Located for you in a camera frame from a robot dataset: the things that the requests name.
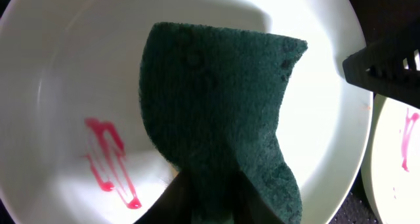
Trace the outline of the green yellow sponge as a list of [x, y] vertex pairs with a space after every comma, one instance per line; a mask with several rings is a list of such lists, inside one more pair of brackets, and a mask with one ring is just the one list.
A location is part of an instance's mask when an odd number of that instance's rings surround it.
[[306, 41], [159, 22], [140, 64], [142, 121], [165, 159], [192, 176], [194, 223], [232, 223], [229, 182], [243, 172], [268, 207], [300, 223], [302, 201], [276, 136]]

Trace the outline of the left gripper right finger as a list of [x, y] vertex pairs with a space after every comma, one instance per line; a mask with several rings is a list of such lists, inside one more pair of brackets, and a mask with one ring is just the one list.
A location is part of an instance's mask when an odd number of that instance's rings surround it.
[[343, 61], [349, 84], [419, 108], [419, 20], [379, 39]]

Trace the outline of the light green plate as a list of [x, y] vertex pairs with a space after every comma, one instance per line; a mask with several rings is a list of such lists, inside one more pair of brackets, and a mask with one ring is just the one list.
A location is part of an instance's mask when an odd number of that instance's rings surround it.
[[361, 174], [378, 222], [419, 224], [419, 109], [375, 96]]
[[1, 200], [17, 223], [133, 223], [174, 169], [138, 103], [152, 26], [182, 22], [303, 39], [278, 141], [303, 200], [327, 223], [366, 150], [373, 96], [342, 62], [365, 45], [349, 0], [11, 0], [1, 17]]

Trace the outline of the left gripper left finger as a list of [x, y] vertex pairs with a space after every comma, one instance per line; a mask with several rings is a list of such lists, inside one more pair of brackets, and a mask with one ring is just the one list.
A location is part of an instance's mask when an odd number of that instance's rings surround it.
[[180, 171], [153, 206], [135, 224], [191, 224], [191, 180]]

